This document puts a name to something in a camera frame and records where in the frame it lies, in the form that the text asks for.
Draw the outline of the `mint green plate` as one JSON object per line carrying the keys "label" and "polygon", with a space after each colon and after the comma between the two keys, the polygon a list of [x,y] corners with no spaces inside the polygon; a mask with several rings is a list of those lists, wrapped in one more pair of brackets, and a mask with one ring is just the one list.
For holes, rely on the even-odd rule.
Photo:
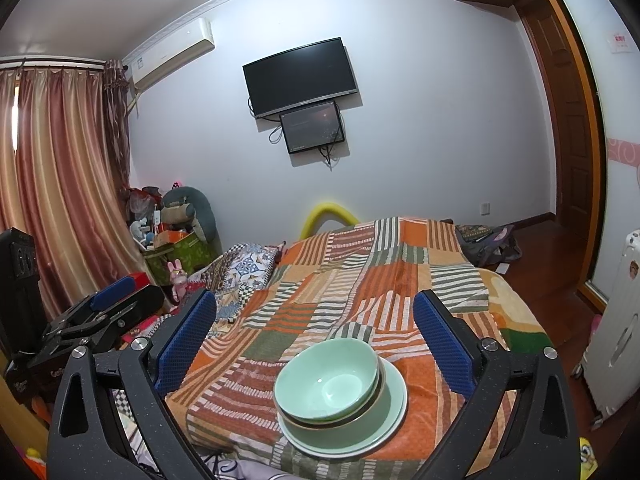
{"label": "mint green plate", "polygon": [[282,434],[294,448],[315,458],[341,460],[367,454],[393,437],[405,418],[408,389],[400,371],[381,359],[384,385],[372,406],[352,422],[332,428],[304,429],[278,415]]}

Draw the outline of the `pink beige bowl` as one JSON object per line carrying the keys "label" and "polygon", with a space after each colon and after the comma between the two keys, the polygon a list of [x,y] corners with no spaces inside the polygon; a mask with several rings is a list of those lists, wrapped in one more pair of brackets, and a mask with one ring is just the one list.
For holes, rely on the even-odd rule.
{"label": "pink beige bowl", "polygon": [[367,391],[366,395],[359,400],[353,408],[349,408],[344,414],[332,415],[318,420],[294,416],[280,407],[278,402],[276,408],[278,414],[287,422],[297,428],[308,430],[332,429],[346,426],[360,419],[363,415],[370,412],[375,404],[378,403],[386,382],[386,371],[384,370],[383,359],[378,358],[376,362],[376,376],[373,386]]}

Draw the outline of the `mint green bowl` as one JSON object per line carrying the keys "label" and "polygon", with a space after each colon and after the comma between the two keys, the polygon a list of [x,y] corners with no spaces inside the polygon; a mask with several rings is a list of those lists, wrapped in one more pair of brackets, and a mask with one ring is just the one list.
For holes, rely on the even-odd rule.
{"label": "mint green bowl", "polygon": [[355,338],[314,344],[286,364],[273,386],[273,400],[288,413],[313,420],[344,414],[373,386],[378,356]]}

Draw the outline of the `pink rabbit toy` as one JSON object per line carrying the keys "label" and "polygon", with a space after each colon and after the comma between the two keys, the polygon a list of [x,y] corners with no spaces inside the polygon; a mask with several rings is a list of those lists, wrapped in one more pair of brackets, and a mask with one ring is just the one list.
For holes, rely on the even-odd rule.
{"label": "pink rabbit toy", "polygon": [[186,274],[179,259],[168,261],[167,269],[169,271],[172,300],[174,300],[175,304],[178,304],[186,296],[186,289],[189,285],[188,274]]}

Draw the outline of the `green storage box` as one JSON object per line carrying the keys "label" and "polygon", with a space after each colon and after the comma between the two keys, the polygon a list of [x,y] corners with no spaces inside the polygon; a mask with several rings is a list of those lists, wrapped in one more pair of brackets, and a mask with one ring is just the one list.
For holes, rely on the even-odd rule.
{"label": "green storage box", "polygon": [[190,233],[178,242],[148,250],[144,253],[143,258],[155,284],[168,286],[170,285],[168,263],[180,260],[183,270],[186,271],[186,274],[191,275],[212,263],[216,258],[216,252],[212,246],[200,240],[195,233]]}

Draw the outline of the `grey plush toy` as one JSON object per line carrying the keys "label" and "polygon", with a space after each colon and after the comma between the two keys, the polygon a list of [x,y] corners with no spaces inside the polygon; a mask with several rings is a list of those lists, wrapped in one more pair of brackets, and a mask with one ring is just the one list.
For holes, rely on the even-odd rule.
{"label": "grey plush toy", "polygon": [[160,200],[160,221],[190,229],[205,244],[217,238],[217,226],[207,197],[197,188],[178,186]]}

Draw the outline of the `patterned geometric quilt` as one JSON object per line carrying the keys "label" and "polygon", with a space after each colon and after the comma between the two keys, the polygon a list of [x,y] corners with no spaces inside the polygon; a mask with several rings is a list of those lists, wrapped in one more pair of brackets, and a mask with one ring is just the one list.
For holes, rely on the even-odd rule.
{"label": "patterned geometric quilt", "polygon": [[176,315],[197,292],[208,290],[216,301],[216,318],[209,327],[202,348],[198,350],[187,382],[194,382],[203,375],[202,368],[219,353],[226,352],[231,341],[239,335],[241,314],[253,296],[262,296],[272,274],[282,257],[285,244],[261,245],[236,244],[201,270],[188,275],[186,296],[174,303],[169,286],[170,309],[162,315],[152,315],[127,336],[153,336],[163,322]]}

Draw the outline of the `dark backpack on floor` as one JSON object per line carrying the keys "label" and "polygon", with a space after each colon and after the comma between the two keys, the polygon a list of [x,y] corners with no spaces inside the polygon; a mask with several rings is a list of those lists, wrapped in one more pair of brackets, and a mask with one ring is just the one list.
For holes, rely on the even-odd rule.
{"label": "dark backpack on floor", "polygon": [[454,227],[457,241],[465,258],[473,266],[488,268],[501,263],[511,263],[522,256],[514,236],[514,225],[481,226],[480,224],[455,224],[451,219],[445,223]]}

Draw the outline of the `striped brown curtain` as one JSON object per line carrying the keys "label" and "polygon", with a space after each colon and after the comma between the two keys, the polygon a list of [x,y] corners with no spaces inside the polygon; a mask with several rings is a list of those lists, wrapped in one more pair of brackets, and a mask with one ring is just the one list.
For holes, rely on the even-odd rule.
{"label": "striped brown curtain", "polygon": [[125,218],[125,119],[118,61],[1,72],[1,226],[34,238],[48,318],[144,269]]}

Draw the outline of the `orange striped patchwork blanket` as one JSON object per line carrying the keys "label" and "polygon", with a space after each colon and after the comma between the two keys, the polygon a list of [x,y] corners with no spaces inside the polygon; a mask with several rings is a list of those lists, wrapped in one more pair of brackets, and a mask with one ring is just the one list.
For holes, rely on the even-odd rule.
{"label": "orange striped patchwork blanket", "polygon": [[[462,407],[413,319],[414,296],[431,289],[479,337],[517,352],[550,342],[535,315],[498,274],[472,266],[451,224],[390,217],[284,248],[268,287],[243,309],[239,335],[203,375],[166,401],[189,440],[307,479],[408,479]],[[353,460],[298,452],[277,422],[272,387],[296,354],[333,337],[361,339],[400,371],[408,413],[397,434]]]}

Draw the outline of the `white air conditioner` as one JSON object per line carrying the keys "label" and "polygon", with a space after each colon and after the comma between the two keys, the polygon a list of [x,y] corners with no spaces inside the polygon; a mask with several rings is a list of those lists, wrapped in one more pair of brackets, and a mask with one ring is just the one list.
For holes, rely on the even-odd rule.
{"label": "white air conditioner", "polygon": [[125,64],[130,71],[130,86],[136,96],[176,70],[215,49],[212,24],[197,18],[162,38],[137,48]]}

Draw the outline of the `brown wooden door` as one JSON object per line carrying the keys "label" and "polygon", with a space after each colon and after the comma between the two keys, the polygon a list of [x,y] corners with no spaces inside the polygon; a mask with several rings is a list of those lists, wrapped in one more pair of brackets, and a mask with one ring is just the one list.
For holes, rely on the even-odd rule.
{"label": "brown wooden door", "polygon": [[598,92],[578,30],[561,0],[520,0],[552,121],[556,216],[584,243],[579,281],[591,278],[602,231],[605,169]]}

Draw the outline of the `small black wall monitor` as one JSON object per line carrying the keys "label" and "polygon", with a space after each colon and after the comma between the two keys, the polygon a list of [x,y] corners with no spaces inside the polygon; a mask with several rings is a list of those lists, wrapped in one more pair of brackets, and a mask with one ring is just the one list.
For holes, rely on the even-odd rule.
{"label": "small black wall monitor", "polygon": [[327,148],[345,140],[342,116],[335,101],[290,110],[280,115],[280,123],[290,154]]}

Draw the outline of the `black wall television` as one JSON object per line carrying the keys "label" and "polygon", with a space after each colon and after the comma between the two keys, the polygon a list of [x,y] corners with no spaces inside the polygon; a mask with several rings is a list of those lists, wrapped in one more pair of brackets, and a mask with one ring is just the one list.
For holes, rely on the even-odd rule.
{"label": "black wall television", "polygon": [[243,66],[256,118],[358,92],[340,37],[286,50]]}

